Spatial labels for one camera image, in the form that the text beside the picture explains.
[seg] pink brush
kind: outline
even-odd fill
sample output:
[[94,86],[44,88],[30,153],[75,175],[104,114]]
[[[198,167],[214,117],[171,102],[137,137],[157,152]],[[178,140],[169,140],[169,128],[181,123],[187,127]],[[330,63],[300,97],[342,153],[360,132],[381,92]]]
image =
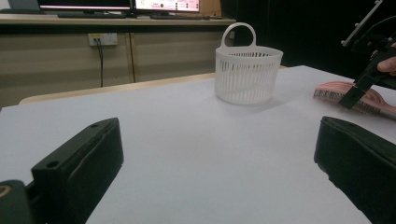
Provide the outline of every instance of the pink brush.
[[[345,81],[326,82],[315,88],[314,98],[338,103],[353,86],[353,83]],[[382,112],[396,115],[396,107],[387,104],[382,96],[373,89],[368,90],[352,109],[370,116],[376,116]]]

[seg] black curtain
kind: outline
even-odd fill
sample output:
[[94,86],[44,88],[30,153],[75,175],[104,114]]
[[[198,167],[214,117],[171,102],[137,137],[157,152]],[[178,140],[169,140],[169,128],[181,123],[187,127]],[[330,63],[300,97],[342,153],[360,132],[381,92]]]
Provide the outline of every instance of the black curtain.
[[[357,77],[368,63],[371,52],[352,52],[341,40],[355,29],[374,7],[374,0],[239,0],[237,21],[256,30],[258,45],[284,51],[282,64],[308,65],[344,77]],[[376,22],[396,15],[396,1],[384,0],[358,35]],[[377,30],[396,32],[388,24]],[[235,45],[251,43],[246,30],[235,34]]]

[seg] white table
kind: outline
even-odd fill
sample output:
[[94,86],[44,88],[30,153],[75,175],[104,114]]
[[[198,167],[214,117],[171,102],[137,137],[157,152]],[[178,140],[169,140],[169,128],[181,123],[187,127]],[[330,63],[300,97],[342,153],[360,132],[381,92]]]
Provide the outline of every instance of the white table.
[[[322,116],[396,142],[395,120],[313,99],[347,80],[279,70],[268,104],[230,105],[213,79],[16,105],[0,113],[0,180],[30,168],[98,120],[118,117],[125,162],[88,223],[370,223],[314,163]],[[375,88],[396,105],[396,92]]]

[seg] computer monitor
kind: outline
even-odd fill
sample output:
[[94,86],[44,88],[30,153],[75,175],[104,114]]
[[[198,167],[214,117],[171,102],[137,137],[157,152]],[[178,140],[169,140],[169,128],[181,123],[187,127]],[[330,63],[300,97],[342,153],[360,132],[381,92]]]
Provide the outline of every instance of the computer monitor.
[[37,0],[42,11],[129,11],[131,0]]
[[169,12],[198,13],[200,0],[133,0],[133,13],[169,14]]

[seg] plastic basket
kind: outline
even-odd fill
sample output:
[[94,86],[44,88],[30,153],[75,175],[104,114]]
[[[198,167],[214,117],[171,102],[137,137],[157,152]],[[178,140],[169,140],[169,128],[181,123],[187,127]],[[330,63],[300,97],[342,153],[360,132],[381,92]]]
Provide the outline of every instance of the plastic basket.
[[[227,34],[236,26],[246,26],[253,34],[247,47],[227,47]],[[216,49],[216,95],[229,103],[255,105],[267,102],[274,91],[276,75],[283,52],[256,46],[256,33],[246,23],[237,22],[224,32]]]

